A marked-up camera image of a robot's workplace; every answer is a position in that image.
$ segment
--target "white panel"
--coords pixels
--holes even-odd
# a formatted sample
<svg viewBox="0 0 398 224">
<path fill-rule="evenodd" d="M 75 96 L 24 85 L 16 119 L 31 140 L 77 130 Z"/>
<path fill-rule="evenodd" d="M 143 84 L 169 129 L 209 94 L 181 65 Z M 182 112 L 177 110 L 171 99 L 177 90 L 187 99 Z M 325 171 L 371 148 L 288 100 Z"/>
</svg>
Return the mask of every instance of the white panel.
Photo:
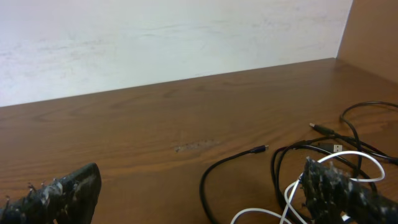
<svg viewBox="0 0 398 224">
<path fill-rule="evenodd" d="M 0 0 L 0 106 L 336 57 L 350 5 Z"/>
</svg>

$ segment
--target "wooden tabletop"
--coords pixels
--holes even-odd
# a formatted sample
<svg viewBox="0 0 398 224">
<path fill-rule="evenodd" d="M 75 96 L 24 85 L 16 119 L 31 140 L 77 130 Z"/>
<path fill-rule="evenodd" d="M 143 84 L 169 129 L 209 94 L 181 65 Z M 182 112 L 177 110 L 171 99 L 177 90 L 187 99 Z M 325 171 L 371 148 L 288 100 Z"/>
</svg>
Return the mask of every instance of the wooden tabletop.
<svg viewBox="0 0 398 224">
<path fill-rule="evenodd" d="M 221 223 L 248 207 L 282 213 L 271 181 L 273 151 L 319 137 L 309 122 L 351 134 L 339 114 L 369 100 L 397 103 L 398 85 L 331 58 L 0 108 L 0 195 L 16 200 L 28 182 L 40 185 L 96 162 L 103 187 L 93 223 L 208 223 L 198 193 L 202 173 L 268 144 L 265 153 L 217 167 L 206 193 Z M 347 117 L 363 141 L 398 156 L 396 110 L 367 106 Z M 307 156 L 321 157 L 304 150 L 286 155 L 283 189 Z M 384 167 L 379 191 L 398 201 L 398 169 Z M 379 175 L 368 161 L 363 169 Z M 294 205 L 303 202 L 299 192 Z M 279 222 L 247 214 L 238 223 L 249 221 Z"/>
</svg>

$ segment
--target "wooden table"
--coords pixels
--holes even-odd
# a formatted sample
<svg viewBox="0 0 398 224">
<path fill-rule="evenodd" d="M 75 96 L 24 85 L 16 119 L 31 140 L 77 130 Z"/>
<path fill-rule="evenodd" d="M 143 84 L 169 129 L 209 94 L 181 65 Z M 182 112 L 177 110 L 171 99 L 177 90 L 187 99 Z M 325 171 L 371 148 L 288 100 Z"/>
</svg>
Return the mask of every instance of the wooden table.
<svg viewBox="0 0 398 224">
<path fill-rule="evenodd" d="M 0 195 L 16 200 L 27 194 L 28 182 L 40 185 L 96 162 L 103 187 L 93 223 L 208 223 L 198 194 L 202 173 L 222 158 L 268 144 L 265 153 L 217 167 L 206 193 L 221 223 L 248 207 L 282 213 L 270 176 L 273 151 L 318 137 L 309 122 L 351 134 L 339 114 L 369 100 L 397 103 L 398 85 L 330 58 L 0 108 Z M 364 107 L 348 118 L 362 140 L 398 156 L 396 110 Z M 321 157 L 287 154 L 283 189 L 307 156 Z M 363 167 L 378 175 L 370 162 Z M 377 186 L 398 201 L 398 169 L 384 167 L 386 180 Z M 302 202 L 299 192 L 294 204 Z M 250 214 L 239 223 L 249 221 L 279 220 Z"/>
</svg>

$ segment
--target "brown panel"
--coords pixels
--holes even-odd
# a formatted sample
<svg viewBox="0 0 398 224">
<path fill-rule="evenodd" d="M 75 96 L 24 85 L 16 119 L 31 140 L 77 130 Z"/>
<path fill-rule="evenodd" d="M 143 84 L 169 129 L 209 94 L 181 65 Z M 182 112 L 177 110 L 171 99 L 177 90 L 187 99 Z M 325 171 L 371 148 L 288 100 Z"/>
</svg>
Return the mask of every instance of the brown panel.
<svg viewBox="0 0 398 224">
<path fill-rule="evenodd" d="M 318 137 L 309 122 L 349 134 L 338 120 L 344 108 L 397 95 L 395 83 L 326 59 L 0 108 L 0 195 L 15 200 L 26 195 L 28 182 L 40 185 L 96 162 L 103 188 L 93 223 L 208 223 L 198 194 L 202 173 L 222 158 L 269 144 L 268 152 L 217 167 L 206 192 L 222 223 L 248 207 L 282 213 L 270 175 L 272 152 Z M 396 111 L 365 107 L 348 117 L 356 118 L 364 141 L 398 156 Z M 320 157 L 286 155 L 283 188 L 307 156 Z M 367 161 L 363 167 L 378 175 Z M 398 169 L 385 167 L 379 190 L 398 200 Z M 297 196 L 300 207 L 304 200 Z M 239 220 L 278 222 L 264 214 Z"/>
<path fill-rule="evenodd" d="M 354 0 L 338 58 L 398 82 L 398 1 Z"/>
</svg>

